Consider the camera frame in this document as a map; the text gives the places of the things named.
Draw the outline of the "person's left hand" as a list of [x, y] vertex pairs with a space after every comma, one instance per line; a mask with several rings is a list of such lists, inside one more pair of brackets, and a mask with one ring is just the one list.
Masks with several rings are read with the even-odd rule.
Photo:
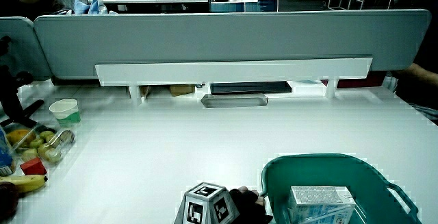
[[175, 224], [267, 224], [272, 220], [255, 191], [202, 182], [184, 193]]

